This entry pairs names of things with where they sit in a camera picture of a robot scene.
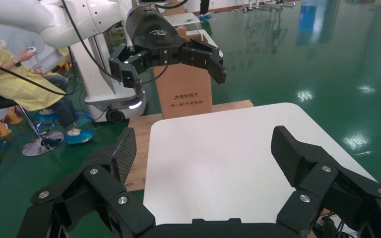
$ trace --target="white robotic arm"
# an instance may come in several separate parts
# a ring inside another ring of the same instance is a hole
[[[131,0],[65,0],[83,39],[126,22]],[[71,46],[79,38],[60,0],[0,0],[0,24],[40,34],[54,48]]]

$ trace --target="robotic arm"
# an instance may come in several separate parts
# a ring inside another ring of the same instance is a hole
[[[140,0],[132,9],[131,0],[0,0],[0,24],[40,34],[54,48],[73,45],[104,31],[118,22],[126,23],[132,49],[121,45],[109,63],[115,79],[140,93],[138,75],[153,66],[184,63],[207,69],[218,84],[225,81],[226,70],[219,49],[192,39],[187,42],[151,3]]]

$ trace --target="wheel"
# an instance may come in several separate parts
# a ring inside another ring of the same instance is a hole
[[[106,119],[109,122],[119,123],[125,119],[125,115],[124,115],[124,113],[122,113],[118,110],[110,109],[106,113]]]

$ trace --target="wooden plank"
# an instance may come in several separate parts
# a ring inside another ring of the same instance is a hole
[[[214,105],[212,106],[212,111],[222,112],[234,109],[250,108],[253,106],[254,105],[250,100],[245,100]],[[163,116],[161,114],[154,114],[129,120],[128,126],[135,130],[137,151],[135,161],[125,182],[125,187],[128,191],[142,190],[145,187],[150,131],[152,125],[162,119]]]

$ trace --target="blue jeans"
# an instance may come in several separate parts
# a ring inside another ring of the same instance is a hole
[[[44,78],[66,92],[66,89],[68,88],[68,80],[62,75],[46,75]],[[71,130],[72,128],[76,127],[75,122],[77,117],[75,108],[73,107],[69,96],[64,96],[49,108],[56,113],[59,119],[59,123],[65,128],[65,130]]]

